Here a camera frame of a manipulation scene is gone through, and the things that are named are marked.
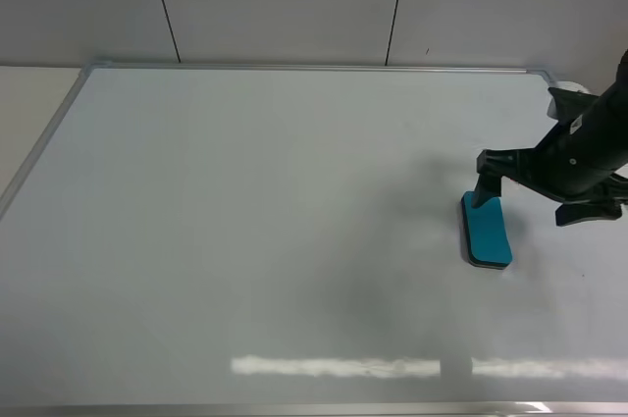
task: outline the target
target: whiteboard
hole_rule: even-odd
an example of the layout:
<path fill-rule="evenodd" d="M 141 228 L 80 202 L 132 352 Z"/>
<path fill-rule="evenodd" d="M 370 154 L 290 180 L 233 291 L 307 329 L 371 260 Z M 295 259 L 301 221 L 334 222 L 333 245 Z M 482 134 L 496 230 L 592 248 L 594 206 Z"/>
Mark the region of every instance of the whiteboard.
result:
<path fill-rule="evenodd" d="M 515 261 L 460 254 L 538 75 L 91 72 L 0 222 L 0 403 L 623 401 L 626 220 L 504 181 Z"/>

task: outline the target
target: blue eraser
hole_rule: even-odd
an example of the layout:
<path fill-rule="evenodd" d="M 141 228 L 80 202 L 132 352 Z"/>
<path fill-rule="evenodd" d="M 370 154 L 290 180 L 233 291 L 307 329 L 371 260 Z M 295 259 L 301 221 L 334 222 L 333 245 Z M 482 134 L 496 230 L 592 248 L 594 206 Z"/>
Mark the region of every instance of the blue eraser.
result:
<path fill-rule="evenodd" d="M 506 236 L 499 198 L 491 198 L 479 208 L 471 207 L 473 191 L 462 196 L 462 224 L 469 262 L 476 267 L 506 268 L 512 251 Z"/>

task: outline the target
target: whiteboard frame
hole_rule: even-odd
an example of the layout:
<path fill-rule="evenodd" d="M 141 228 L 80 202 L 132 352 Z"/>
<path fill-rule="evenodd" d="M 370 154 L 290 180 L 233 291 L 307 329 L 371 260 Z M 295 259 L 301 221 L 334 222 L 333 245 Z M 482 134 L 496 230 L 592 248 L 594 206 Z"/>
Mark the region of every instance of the whiteboard frame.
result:
<path fill-rule="evenodd" d="M 97 69 L 163 69 L 163 70 L 271 70 L 271 71 L 338 71 L 338 72 L 420 72 L 535 74 L 548 85 L 556 79 L 547 70 L 519 68 L 451 68 L 451 67 L 345 67 L 345 66 L 247 66 L 202 64 L 134 64 L 99 62 L 85 66 L 78 78 L 33 145 L 11 182 L 0 196 L 0 222 L 37 163 L 48 142 L 80 94 L 89 76 Z M 371 415 L 508 415 L 548 413 L 555 415 L 628 415 L 628 402 L 416 402 L 369 404 L 207 404 L 207 405 L 72 405 L 0 407 L 0 416 L 371 416 Z"/>

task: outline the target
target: whiteboard surface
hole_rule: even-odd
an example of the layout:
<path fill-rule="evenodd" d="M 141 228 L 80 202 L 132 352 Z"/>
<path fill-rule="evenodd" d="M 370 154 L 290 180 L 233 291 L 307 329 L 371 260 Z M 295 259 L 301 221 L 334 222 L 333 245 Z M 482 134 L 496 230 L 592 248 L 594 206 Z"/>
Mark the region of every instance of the whiteboard surface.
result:
<path fill-rule="evenodd" d="M 626 220 L 557 228 L 482 148 L 539 76 L 97 69 L 0 222 L 2 404 L 625 400 Z"/>

